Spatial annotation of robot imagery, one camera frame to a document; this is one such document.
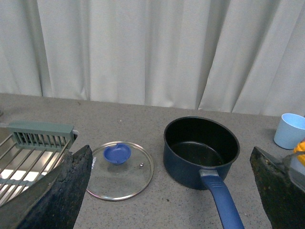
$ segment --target dark blue saucepan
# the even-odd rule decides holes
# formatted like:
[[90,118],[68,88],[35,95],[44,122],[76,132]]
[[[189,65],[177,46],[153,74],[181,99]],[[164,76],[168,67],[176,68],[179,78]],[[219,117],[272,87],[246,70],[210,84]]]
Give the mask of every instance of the dark blue saucepan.
[[223,182],[239,155],[239,143],[225,126],[201,117],[182,117],[164,131],[163,161],[180,184],[212,193],[224,229],[243,229],[231,194]]

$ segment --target glass pot lid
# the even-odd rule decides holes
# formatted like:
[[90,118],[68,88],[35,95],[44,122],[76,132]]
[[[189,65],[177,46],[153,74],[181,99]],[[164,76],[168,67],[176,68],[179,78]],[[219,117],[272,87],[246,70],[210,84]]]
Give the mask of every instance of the glass pot lid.
[[87,191],[96,198],[109,201],[131,198],[143,191],[153,177],[152,157],[135,143],[106,143],[92,155]]

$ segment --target blue lid knob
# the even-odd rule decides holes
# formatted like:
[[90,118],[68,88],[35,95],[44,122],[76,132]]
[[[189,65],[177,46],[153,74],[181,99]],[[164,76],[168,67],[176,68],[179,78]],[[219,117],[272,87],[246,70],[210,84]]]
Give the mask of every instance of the blue lid knob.
[[104,150],[104,158],[106,161],[118,166],[128,160],[132,151],[128,145],[118,143],[115,146],[109,146]]

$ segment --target plastic cup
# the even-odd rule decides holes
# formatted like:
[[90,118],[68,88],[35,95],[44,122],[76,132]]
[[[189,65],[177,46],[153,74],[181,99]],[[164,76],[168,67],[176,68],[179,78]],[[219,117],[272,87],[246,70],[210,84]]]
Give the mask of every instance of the plastic cup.
[[305,117],[286,113],[278,124],[274,142],[281,148],[293,149],[305,138]]

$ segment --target blue handle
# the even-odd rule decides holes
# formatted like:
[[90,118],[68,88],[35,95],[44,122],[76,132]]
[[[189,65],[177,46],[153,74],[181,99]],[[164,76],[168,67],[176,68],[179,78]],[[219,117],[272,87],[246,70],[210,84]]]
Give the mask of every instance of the blue handle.
[[205,187],[210,190],[214,197],[223,228],[244,229],[231,194],[221,177],[216,175],[203,175],[202,173],[200,177]]

